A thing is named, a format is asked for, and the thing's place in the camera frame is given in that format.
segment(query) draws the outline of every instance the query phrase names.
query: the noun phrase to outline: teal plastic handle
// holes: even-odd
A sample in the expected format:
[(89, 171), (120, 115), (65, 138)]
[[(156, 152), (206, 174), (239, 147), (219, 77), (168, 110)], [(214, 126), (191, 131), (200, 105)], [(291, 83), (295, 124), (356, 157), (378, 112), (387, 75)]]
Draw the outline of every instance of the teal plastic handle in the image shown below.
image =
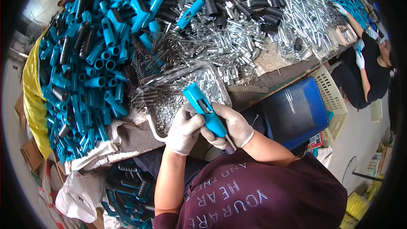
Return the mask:
[[(193, 83), (186, 87), (182, 93), (185, 95), (186, 99), (188, 99), (197, 113), (201, 114), (205, 118), (205, 126), (216, 137), (225, 137), (227, 134), (225, 125), (221, 122), (219, 116), (213, 111), (212, 106), (209, 104), (198, 85)], [(202, 109), (202, 105), (206, 107), (206, 112)]]
[(191, 22), (192, 18), (201, 10), (205, 2), (203, 0), (196, 0), (192, 6), (185, 11), (184, 15), (177, 22), (177, 26), (184, 29), (185, 26)]

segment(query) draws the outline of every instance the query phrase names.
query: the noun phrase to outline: blue plastic handle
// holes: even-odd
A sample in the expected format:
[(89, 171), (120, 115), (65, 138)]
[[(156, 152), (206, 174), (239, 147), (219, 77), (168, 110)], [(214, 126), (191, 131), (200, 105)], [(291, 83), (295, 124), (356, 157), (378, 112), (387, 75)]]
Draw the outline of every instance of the blue plastic handle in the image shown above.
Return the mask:
[(205, 2), (203, 0), (196, 0), (192, 6), (185, 11), (184, 15), (182, 15), (181, 19), (177, 22), (177, 26), (184, 29), (185, 26), (190, 23), (192, 18), (201, 10)]
[(130, 6), (134, 9), (135, 13), (137, 14), (136, 21), (131, 27), (131, 32), (137, 33), (140, 31), (144, 23), (147, 20), (149, 20), (150, 12), (144, 5), (143, 0), (130, 0)]
[[(227, 134), (227, 129), (225, 125), (221, 122), (221, 119), (213, 111), (212, 106), (209, 104), (205, 95), (199, 89), (196, 83), (193, 83), (186, 87), (182, 93), (185, 95), (186, 99), (191, 103), (192, 107), (205, 118), (205, 126), (216, 136), (225, 137)], [(204, 105), (208, 112), (205, 112), (201, 105)]]

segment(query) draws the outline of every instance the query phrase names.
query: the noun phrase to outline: white cloth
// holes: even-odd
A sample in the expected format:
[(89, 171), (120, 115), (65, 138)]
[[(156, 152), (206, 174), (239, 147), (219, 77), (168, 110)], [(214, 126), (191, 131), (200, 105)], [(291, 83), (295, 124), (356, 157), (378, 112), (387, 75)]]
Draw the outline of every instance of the white cloth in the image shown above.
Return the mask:
[(365, 68), (365, 58), (363, 57), (362, 52), (356, 52), (356, 64), (359, 67), (359, 69), (364, 69)]
[(330, 160), (332, 158), (332, 148), (328, 146), (327, 148), (318, 148), (317, 159), (321, 164), (328, 168)]
[(101, 175), (81, 175), (73, 171), (58, 192), (55, 206), (69, 218), (92, 223), (97, 218), (96, 208), (102, 207), (105, 189), (105, 179)]

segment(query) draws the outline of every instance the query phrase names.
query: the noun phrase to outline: white work glove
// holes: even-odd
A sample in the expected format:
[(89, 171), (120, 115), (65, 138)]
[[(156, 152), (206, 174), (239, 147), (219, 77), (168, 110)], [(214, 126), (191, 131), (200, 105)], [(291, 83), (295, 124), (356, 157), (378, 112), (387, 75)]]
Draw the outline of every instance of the white work glove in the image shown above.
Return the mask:
[(348, 11), (346, 11), (346, 10), (343, 8), (343, 6), (339, 5), (338, 3), (333, 2), (332, 4), (333, 4), (333, 5), (336, 7), (336, 9), (338, 9), (338, 11), (339, 11), (340, 13), (342, 13), (343, 15), (346, 15), (346, 14), (348, 13)]
[(195, 109), (190, 103), (184, 104), (177, 111), (168, 136), (165, 138), (165, 144), (175, 153), (185, 156), (189, 155), (198, 140), (200, 128), (204, 124), (204, 117), (196, 114)]
[[(215, 102), (212, 103), (212, 108), (218, 116), (226, 120), (227, 133), (237, 148), (242, 148), (252, 139), (254, 130), (240, 113)], [(215, 147), (222, 150), (226, 148), (227, 141), (224, 138), (215, 137), (206, 126), (201, 127), (201, 134)]]
[(365, 68), (365, 58), (363, 57), (362, 53), (356, 52), (356, 64), (359, 67), (359, 69), (364, 69)]

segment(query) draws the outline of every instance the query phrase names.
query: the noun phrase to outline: maroon t-shirt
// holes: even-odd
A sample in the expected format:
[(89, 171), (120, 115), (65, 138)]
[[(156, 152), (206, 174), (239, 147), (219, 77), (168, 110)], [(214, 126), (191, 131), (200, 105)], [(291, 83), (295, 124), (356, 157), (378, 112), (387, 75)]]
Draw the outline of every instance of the maroon t-shirt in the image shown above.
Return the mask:
[(256, 162), (243, 150), (208, 164), (193, 180), (179, 215), (160, 228), (337, 229), (347, 192), (311, 154), (287, 167)]

